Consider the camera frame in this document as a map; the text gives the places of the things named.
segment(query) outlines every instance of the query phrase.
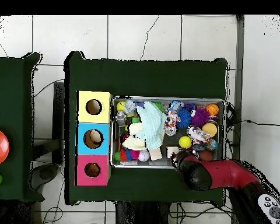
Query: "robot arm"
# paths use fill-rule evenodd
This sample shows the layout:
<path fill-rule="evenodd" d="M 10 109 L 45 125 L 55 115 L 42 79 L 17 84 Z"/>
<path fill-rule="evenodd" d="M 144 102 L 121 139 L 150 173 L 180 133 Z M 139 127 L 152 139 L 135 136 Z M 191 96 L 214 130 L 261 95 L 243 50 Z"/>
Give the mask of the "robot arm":
<path fill-rule="evenodd" d="M 234 160 L 203 162 L 186 151 L 173 154 L 178 176 L 191 190 L 226 187 L 239 224 L 280 224 L 280 205 L 259 179 Z"/>

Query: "round hole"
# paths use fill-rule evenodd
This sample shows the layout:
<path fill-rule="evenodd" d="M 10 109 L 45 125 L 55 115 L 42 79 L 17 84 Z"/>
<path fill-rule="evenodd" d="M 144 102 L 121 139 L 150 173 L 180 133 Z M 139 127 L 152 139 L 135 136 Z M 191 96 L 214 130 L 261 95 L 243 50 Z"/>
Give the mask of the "round hole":
<path fill-rule="evenodd" d="M 90 115 L 98 115 L 102 111 L 102 104 L 98 100 L 89 100 L 86 103 L 86 111 Z"/>
<path fill-rule="evenodd" d="M 85 132 L 83 141 L 89 149 L 96 149 L 102 145 L 104 138 L 103 134 L 99 130 L 90 129 Z"/>
<path fill-rule="evenodd" d="M 100 167 L 97 163 L 88 163 L 84 168 L 85 174 L 88 177 L 95 178 L 100 174 Z"/>

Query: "remote control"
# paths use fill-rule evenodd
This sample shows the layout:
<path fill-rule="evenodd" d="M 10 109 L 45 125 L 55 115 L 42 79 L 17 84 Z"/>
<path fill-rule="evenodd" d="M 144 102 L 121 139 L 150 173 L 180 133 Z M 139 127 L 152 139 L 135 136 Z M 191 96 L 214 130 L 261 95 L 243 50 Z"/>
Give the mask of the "remote control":
<path fill-rule="evenodd" d="M 263 194 L 258 198 L 258 205 L 272 224 L 280 224 L 280 205 L 275 198 Z"/>

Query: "pink cube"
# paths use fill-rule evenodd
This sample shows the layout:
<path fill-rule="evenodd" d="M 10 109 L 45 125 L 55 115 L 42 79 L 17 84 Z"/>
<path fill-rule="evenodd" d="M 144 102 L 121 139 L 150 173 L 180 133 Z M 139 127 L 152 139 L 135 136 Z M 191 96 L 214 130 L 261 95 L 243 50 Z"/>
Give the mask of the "pink cube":
<path fill-rule="evenodd" d="M 78 155 L 77 186 L 106 186 L 110 174 L 107 155 Z"/>

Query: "green tabletop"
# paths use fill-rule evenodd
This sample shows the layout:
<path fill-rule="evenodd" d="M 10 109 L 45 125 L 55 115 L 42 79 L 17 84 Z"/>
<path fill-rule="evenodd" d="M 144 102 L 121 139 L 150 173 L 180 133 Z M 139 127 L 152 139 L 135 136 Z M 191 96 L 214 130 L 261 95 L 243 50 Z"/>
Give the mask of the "green tabletop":
<path fill-rule="evenodd" d="M 112 168 L 105 187 L 74 186 L 76 91 L 110 92 L 113 96 L 225 99 L 225 59 L 208 61 L 89 60 L 71 52 L 65 60 L 66 202 L 82 201 L 213 201 L 223 190 L 191 191 L 171 169 Z"/>
<path fill-rule="evenodd" d="M 0 164 L 0 200 L 38 201 L 30 189 L 32 161 L 32 72 L 40 54 L 0 58 L 0 131 L 9 140 L 9 155 Z"/>

